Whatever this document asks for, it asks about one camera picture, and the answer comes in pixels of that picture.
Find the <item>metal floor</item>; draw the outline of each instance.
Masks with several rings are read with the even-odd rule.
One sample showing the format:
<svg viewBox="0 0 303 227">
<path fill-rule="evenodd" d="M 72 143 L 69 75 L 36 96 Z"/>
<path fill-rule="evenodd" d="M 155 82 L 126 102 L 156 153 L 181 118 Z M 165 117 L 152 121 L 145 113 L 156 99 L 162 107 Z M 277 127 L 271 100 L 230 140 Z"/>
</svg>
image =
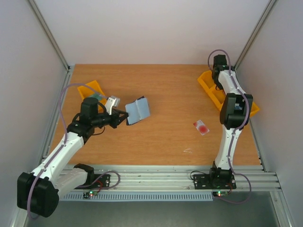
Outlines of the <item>metal floor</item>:
<svg viewBox="0 0 303 227">
<path fill-rule="evenodd" d="M 229 199 L 242 200 L 245 192 Z M 202 202 L 72 202 L 59 203 L 54 214 L 27 221 L 26 227 L 276 227 L 269 192 L 253 192 L 242 205 Z"/>
</svg>

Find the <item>white vent grille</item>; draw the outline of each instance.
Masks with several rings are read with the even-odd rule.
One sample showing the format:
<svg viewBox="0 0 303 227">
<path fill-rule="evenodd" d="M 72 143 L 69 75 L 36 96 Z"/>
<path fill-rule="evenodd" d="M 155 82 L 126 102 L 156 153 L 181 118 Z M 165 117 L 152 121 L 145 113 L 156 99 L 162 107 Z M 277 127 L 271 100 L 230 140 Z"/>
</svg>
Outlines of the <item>white vent grille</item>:
<svg viewBox="0 0 303 227">
<path fill-rule="evenodd" d="M 85 199 L 82 192 L 71 192 L 61 201 L 212 201 L 211 192 L 100 192 Z"/>
</svg>

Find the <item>black cable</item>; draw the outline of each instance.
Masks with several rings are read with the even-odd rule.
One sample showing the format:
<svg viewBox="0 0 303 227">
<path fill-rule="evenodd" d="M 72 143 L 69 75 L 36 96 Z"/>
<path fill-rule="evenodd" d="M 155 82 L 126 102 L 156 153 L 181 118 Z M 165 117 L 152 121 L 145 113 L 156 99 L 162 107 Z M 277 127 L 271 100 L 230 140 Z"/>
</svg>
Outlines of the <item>black cable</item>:
<svg viewBox="0 0 303 227">
<path fill-rule="evenodd" d="M 98 102 L 98 105 L 102 107 L 104 113 L 107 112 L 106 107 L 102 103 Z"/>
<path fill-rule="evenodd" d="M 80 116 L 80 113 L 77 113 L 77 114 L 74 116 L 74 118 L 72 119 L 72 122 L 75 122 L 79 116 Z"/>
<path fill-rule="evenodd" d="M 101 135 L 102 133 L 104 133 L 104 131 L 105 131 L 105 126 L 103 126 L 103 131 L 102 131 L 102 132 L 100 132 L 100 133 L 96 133 L 96 134 L 92 134 L 92 136 L 98 136 L 98 135 Z"/>
<path fill-rule="evenodd" d="M 194 171 L 192 171 L 192 172 L 190 173 L 190 179 L 192 179 L 192 181 L 195 181 L 195 180 L 193 179 L 193 177 L 191 176 L 193 173 L 201 173 L 201 174 L 206 174 L 206 173 L 203 173 L 203 172 L 201 172 L 201 171 L 194 170 Z"/>
</svg>

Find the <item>red packet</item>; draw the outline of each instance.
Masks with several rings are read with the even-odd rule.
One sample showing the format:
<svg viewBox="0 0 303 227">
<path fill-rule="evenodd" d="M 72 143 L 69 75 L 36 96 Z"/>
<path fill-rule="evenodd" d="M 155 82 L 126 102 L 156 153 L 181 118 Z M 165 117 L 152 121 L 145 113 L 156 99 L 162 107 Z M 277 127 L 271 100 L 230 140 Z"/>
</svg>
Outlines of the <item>red packet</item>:
<svg viewBox="0 0 303 227">
<path fill-rule="evenodd" d="M 205 135 L 209 132 L 209 129 L 206 127 L 206 125 L 201 120 L 195 122 L 194 126 L 201 133 L 201 135 Z"/>
</svg>

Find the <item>wire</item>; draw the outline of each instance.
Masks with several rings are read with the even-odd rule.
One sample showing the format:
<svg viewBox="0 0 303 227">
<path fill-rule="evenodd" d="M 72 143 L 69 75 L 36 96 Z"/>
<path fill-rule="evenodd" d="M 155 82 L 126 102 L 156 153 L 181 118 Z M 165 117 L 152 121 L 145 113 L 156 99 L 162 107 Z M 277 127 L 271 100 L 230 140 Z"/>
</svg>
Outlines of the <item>wire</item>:
<svg viewBox="0 0 303 227">
<path fill-rule="evenodd" d="M 103 126 L 103 131 L 102 131 L 102 132 L 92 134 L 92 136 L 98 136 L 98 135 L 101 135 L 102 133 L 104 133 L 104 131 L 105 131 L 105 126 Z"/>
<path fill-rule="evenodd" d="M 97 181 L 97 182 L 100 184 L 100 188 L 99 188 L 99 190 L 97 191 L 97 193 L 99 193 L 99 192 L 101 191 L 101 188 L 102 188 L 103 184 L 102 184 L 101 181 Z"/>
<path fill-rule="evenodd" d="M 63 118 L 63 114 L 62 114 L 62 109 L 61 109 L 61 106 L 62 106 L 62 96 L 65 94 L 66 90 L 69 88 L 69 87 L 72 87 L 72 86 L 84 86 L 84 87 L 87 87 L 88 89 L 92 90 L 93 92 L 99 94 L 99 96 L 101 96 L 102 98 L 105 98 L 107 99 L 106 96 L 100 94 L 98 91 L 96 91 L 95 89 L 91 88 L 90 86 L 87 86 L 86 84 L 82 84 L 82 83 L 74 83 L 74 84 L 69 84 L 67 85 L 66 87 L 64 87 L 59 95 L 59 100 L 58 100 L 58 109 L 59 109 L 59 116 L 61 118 L 61 121 L 62 121 L 62 124 L 63 124 L 63 128 L 64 128 L 64 141 L 63 141 L 63 144 L 58 148 L 58 150 L 56 150 L 56 152 L 54 153 L 54 155 L 51 156 L 51 158 L 48 160 L 48 162 L 44 165 L 44 169 L 41 169 L 41 171 L 38 173 L 38 175 L 35 177 L 33 183 L 32 183 L 32 186 L 30 187 L 29 189 L 29 193 L 28 193 L 28 198 L 27 198 L 27 216 L 32 219 L 32 220 L 36 220 L 39 215 L 35 218 L 33 218 L 31 216 L 31 213 L 30 213 L 30 205 L 31 205 L 31 200 L 32 200 L 32 196 L 33 196 L 33 191 L 34 191 L 34 188 L 35 188 L 35 185 L 37 184 L 37 181 L 39 179 L 39 177 L 42 175 L 43 171 L 50 165 L 50 163 L 53 161 L 53 159 L 59 154 L 59 152 L 62 150 L 62 148 L 65 146 L 66 142 L 67 142 L 67 127 L 66 127 L 66 123 L 65 123 L 65 120 Z"/>
<path fill-rule="evenodd" d="M 201 174 L 206 174 L 206 173 L 203 173 L 203 172 L 201 172 L 201 171 L 198 171 L 198 170 L 194 170 L 194 171 L 192 171 L 191 173 L 190 173 L 190 179 L 192 179 L 192 181 L 195 181 L 194 179 L 193 179 L 193 177 L 191 176 L 193 173 L 201 173 Z"/>
<path fill-rule="evenodd" d="M 215 53 L 215 52 L 217 52 L 217 51 L 222 51 L 223 53 L 226 54 L 227 59 L 228 59 L 228 64 L 229 64 L 228 72 L 229 72 L 229 75 L 231 75 L 231 74 L 232 74 L 232 72 L 231 72 L 231 70 L 232 70 L 231 59 L 229 58 L 228 53 L 227 53 L 225 50 L 222 50 L 222 49 L 214 50 L 214 51 L 212 51 L 212 52 L 209 54 L 209 56 L 208 56 L 208 58 L 207 58 L 207 65 L 208 65 L 209 70 L 211 70 L 211 71 L 213 70 L 213 69 L 210 67 L 210 64 L 209 64 L 210 57 L 211 57 L 211 55 L 212 55 L 213 53 Z"/>
<path fill-rule="evenodd" d="M 232 185 L 230 183 L 227 184 L 231 189 L 229 190 L 229 192 L 227 193 L 228 195 L 230 195 L 232 193 Z"/>
<path fill-rule="evenodd" d="M 80 186 L 78 186 L 77 188 L 87 188 L 87 187 L 90 187 L 90 186 L 92 186 L 95 182 L 97 182 L 101 177 L 103 177 L 105 174 L 109 174 L 109 173 L 116 174 L 117 177 L 118 177 L 118 181 L 117 181 L 117 183 L 115 183 L 113 186 L 105 187 L 105 188 L 103 188 L 103 189 L 111 189 L 111 188 L 114 188 L 114 187 L 116 187 L 118 184 L 120 184 L 120 182 L 121 182 L 121 176 L 120 176 L 120 174 L 119 174 L 117 171 L 114 171 L 114 170 L 110 170 L 110 171 L 107 171 L 107 172 L 101 174 L 101 175 L 98 176 L 98 177 L 96 178 L 96 180 L 94 180 L 93 183 L 91 183 L 90 185 L 80 185 Z"/>
<path fill-rule="evenodd" d="M 77 113 L 77 114 L 74 116 L 74 118 L 72 119 L 72 122 L 75 122 L 79 116 L 80 116 L 80 113 Z"/>
<path fill-rule="evenodd" d="M 101 108 L 103 109 L 104 113 L 107 112 L 106 107 L 102 103 L 98 102 L 98 105 L 101 106 Z"/>
<path fill-rule="evenodd" d="M 212 70 L 211 67 L 210 67 L 210 64 L 209 64 L 209 59 L 210 59 L 211 55 L 212 55 L 214 52 L 216 52 L 216 51 L 222 51 L 223 53 L 226 54 L 226 57 L 227 57 L 227 59 L 228 59 L 228 64 L 229 64 L 228 72 L 229 72 L 229 75 L 231 76 L 231 75 L 232 75 L 232 74 L 231 74 L 231 68 L 232 68 L 231 59 L 230 59 L 228 53 L 227 53 L 225 50 L 222 50 L 222 49 L 214 50 L 214 51 L 212 51 L 212 52 L 209 54 L 208 59 L 207 59 L 207 64 L 208 64 L 209 69 Z M 249 112 L 250 112 L 249 109 L 250 109 L 250 105 L 249 105 L 249 103 L 248 103 L 248 100 L 247 100 L 246 96 L 245 96 L 245 95 L 243 94 L 243 92 L 238 88 L 238 85 L 237 85 L 235 79 L 234 79 L 232 76 L 231 76 L 231 79 L 232 79 L 233 85 L 236 87 L 237 91 L 241 94 L 241 96 L 243 97 L 243 99 L 244 99 L 244 101 L 245 101 L 246 113 L 245 113 L 245 118 L 244 118 L 243 123 L 242 123 L 239 127 L 235 128 L 235 129 L 233 130 L 233 132 L 232 132 L 231 143 L 229 144 L 228 155 L 227 155 L 227 157 L 228 157 L 228 164 L 229 164 L 229 167 L 230 167 L 230 169 L 231 169 L 231 171 L 232 171 L 232 173 L 233 173 L 234 175 L 243 176 L 243 177 L 247 180 L 247 182 L 248 182 L 248 184 L 249 184 L 249 187 L 250 187 L 250 192 L 249 192 L 248 197 L 247 197 L 245 200 L 239 201 L 239 202 L 238 202 L 238 201 L 230 201 L 230 200 L 224 199 L 224 198 L 222 198 L 222 197 L 218 197 L 218 198 L 221 199 L 221 200 L 223 200 L 223 201 L 232 203 L 232 204 L 243 204 L 243 203 L 247 202 L 247 201 L 250 199 L 250 197 L 251 197 L 251 183 L 250 183 L 250 180 L 248 179 L 248 177 L 245 176 L 244 174 L 235 173 L 235 171 L 234 171 L 234 169 L 233 169 L 233 167 L 232 167 L 232 163 L 231 163 L 231 151 L 232 151 L 232 143 L 233 143 L 233 141 L 234 141 L 234 137 L 235 137 L 235 132 L 236 132 L 236 130 L 243 128 L 244 125 L 245 125 L 245 123 L 246 123 L 246 121 L 247 121 L 248 118 L 249 118 Z"/>
</svg>

